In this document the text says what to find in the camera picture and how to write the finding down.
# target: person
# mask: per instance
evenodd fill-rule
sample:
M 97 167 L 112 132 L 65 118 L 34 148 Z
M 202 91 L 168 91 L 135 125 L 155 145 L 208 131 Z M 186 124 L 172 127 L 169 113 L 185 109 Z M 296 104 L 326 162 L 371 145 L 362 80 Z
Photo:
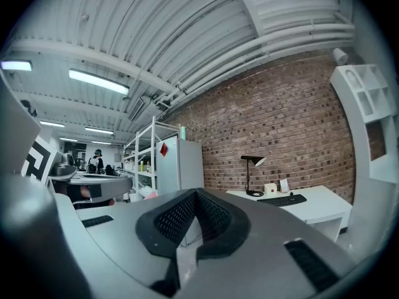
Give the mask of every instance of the person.
M 101 150 L 95 150 L 94 156 L 90 158 L 89 162 L 87 163 L 87 172 L 89 174 L 101 174 L 104 172 L 104 163 L 101 156 Z

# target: desk lamp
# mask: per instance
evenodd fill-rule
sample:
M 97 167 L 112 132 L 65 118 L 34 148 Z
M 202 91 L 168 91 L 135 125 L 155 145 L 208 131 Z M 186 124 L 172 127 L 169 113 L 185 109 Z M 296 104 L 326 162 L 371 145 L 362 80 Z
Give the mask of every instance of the desk lamp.
M 257 191 L 250 191 L 249 190 L 249 161 L 252 161 L 255 166 L 259 166 L 259 165 L 262 165 L 263 162 L 265 162 L 266 157 L 242 155 L 241 159 L 246 159 L 247 160 L 247 183 L 245 185 L 245 191 L 247 192 L 247 195 L 254 196 L 254 197 L 263 196 L 263 192 L 257 192 Z

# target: white refrigerator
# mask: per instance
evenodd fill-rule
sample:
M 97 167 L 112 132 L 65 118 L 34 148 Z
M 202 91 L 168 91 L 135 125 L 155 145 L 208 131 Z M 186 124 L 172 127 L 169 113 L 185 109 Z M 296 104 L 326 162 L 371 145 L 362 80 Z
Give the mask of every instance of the white refrigerator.
M 163 156 L 161 148 L 166 145 Z M 156 144 L 156 176 L 158 194 L 180 189 L 204 187 L 201 144 L 174 136 Z

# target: fluorescent light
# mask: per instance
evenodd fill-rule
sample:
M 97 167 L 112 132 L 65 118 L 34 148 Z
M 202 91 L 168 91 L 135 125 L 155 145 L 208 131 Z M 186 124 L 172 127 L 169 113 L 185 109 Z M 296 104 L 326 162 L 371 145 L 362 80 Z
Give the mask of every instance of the fluorescent light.
M 98 75 L 89 74 L 83 71 L 70 69 L 69 77 L 73 78 L 74 80 L 79 80 L 82 82 L 97 85 L 99 87 L 104 87 L 111 91 L 122 93 L 124 95 L 129 92 L 129 88 L 122 84 L 115 83 L 111 80 L 108 80 L 107 78 L 99 77 Z
M 105 134 L 113 134 L 112 131 L 98 130 L 96 128 L 86 127 L 85 129 L 86 129 L 86 131 L 99 132 L 99 133 L 105 133 Z
M 96 143 L 96 144 L 104 144 L 104 145 L 111 145 L 111 143 L 106 143 L 106 142 L 97 142 L 97 141 L 92 141 L 92 143 Z
M 32 65 L 29 61 L 2 61 L 1 68 L 3 70 L 32 71 Z
M 49 126 L 65 127 L 64 124 L 58 124 L 58 123 L 51 123 L 51 122 L 44 122 L 44 121 L 40 121 L 40 123 L 43 125 L 49 125 Z
M 60 137 L 60 140 L 68 141 L 68 142 L 77 142 L 77 140 L 73 140 L 72 138 L 64 138 L 64 137 Z

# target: black and white sign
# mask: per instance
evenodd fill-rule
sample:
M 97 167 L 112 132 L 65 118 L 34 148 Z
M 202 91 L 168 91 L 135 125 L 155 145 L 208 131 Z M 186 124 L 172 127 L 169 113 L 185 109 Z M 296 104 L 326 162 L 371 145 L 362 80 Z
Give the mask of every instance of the black and white sign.
M 56 150 L 38 136 L 29 150 L 21 174 L 46 183 Z

